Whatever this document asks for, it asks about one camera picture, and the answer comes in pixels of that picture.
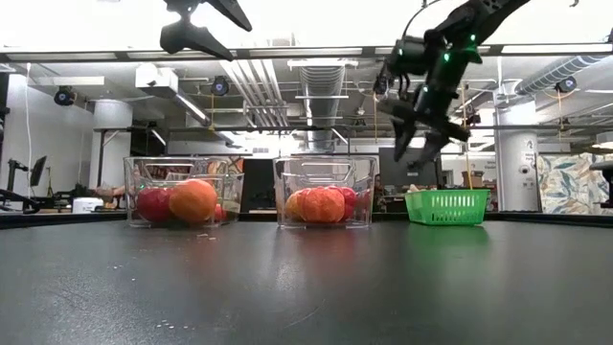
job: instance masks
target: clear plastic bin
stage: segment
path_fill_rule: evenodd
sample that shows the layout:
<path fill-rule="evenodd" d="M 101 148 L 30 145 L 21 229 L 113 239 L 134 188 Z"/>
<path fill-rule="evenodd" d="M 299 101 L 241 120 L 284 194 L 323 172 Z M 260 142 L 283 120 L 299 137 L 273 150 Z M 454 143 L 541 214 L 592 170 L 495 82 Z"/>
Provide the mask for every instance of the clear plastic bin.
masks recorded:
<path fill-rule="evenodd" d="M 244 173 L 230 173 L 225 176 L 223 202 L 221 202 L 223 213 L 219 220 L 222 224 L 238 221 L 244 180 Z"/>
<path fill-rule="evenodd" d="M 227 174 L 223 158 L 128 157 L 124 167 L 131 226 L 215 226 L 227 214 L 226 200 L 238 197 L 240 205 L 235 186 L 242 187 L 242 175 Z"/>
<path fill-rule="evenodd" d="M 291 157 L 274 162 L 281 227 L 368 227 L 376 160 Z"/>

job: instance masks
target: monitor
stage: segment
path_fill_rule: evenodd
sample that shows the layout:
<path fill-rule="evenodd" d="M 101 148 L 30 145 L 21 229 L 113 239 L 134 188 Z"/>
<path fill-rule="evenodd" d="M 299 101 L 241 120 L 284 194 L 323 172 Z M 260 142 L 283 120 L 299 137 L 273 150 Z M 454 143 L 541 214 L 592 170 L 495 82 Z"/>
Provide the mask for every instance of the monitor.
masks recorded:
<path fill-rule="evenodd" d="M 245 158 L 240 210 L 276 209 L 275 178 L 272 159 Z"/>
<path fill-rule="evenodd" d="M 427 163 L 421 169 L 409 170 L 407 165 L 416 161 L 421 154 L 421 149 L 407 149 L 406 153 L 398 162 L 394 161 L 394 148 L 379 148 L 379 172 L 381 185 L 383 186 L 437 186 L 442 182 L 441 158 L 436 162 Z"/>
<path fill-rule="evenodd" d="M 36 187 L 38 183 L 40 183 L 40 176 L 42 176 L 42 171 L 45 169 L 45 163 L 47 162 L 47 156 L 43 156 L 38 158 L 36 163 L 34 163 L 34 167 L 30 170 L 30 186 Z"/>

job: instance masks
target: black table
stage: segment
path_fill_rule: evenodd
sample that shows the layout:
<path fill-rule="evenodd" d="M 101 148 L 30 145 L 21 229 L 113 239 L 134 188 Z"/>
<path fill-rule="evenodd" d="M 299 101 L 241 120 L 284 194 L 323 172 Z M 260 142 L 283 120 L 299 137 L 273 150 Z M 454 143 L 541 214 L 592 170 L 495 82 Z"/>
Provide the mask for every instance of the black table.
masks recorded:
<path fill-rule="evenodd" d="M 0 231 L 2 344 L 609 344 L 613 231 Z"/>

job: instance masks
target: green plastic basket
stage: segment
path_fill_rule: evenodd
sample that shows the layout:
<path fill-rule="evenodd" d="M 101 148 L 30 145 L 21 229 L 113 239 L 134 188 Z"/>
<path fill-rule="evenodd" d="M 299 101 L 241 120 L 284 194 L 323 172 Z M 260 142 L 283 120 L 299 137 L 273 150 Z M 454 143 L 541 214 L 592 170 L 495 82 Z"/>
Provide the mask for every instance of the green plastic basket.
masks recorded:
<path fill-rule="evenodd" d="M 489 190 L 444 190 L 407 193 L 411 221 L 426 225 L 474 225 L 483 222 Z"/>

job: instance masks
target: white wall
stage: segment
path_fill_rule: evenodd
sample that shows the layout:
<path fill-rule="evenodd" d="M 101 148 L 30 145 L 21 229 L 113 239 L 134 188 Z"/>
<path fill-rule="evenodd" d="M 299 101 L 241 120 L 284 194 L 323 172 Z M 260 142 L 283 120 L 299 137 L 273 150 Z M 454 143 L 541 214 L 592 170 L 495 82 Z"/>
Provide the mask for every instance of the white wall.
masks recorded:
<path fill-rule="evenodd" d="M 2 148 L 0 187 L 5 189 L 9 180 L 9 159 L 28 165 L 28 134 L 25 111 L 26 78 L 12 75 L 9 84 L 8 107 Z M 47 156 L 45 167 L 51 167 L 52 187 L 55 192 L 70 191 L 79 181 L 79 155 L 81 157 L 80 181 L 89 176 L 89 152 L 92 144 L 92 113 L 82 108 L 56 105 L 51 96 L 30 88 L 28 91 L 30 129 L 32 134 L 32 165 L 41 156 Z M 37 196 L 47 194 L 49 175 L 45 170 Z M 14 191 L 28 193 L 26 173 L 15 173 Z"/>

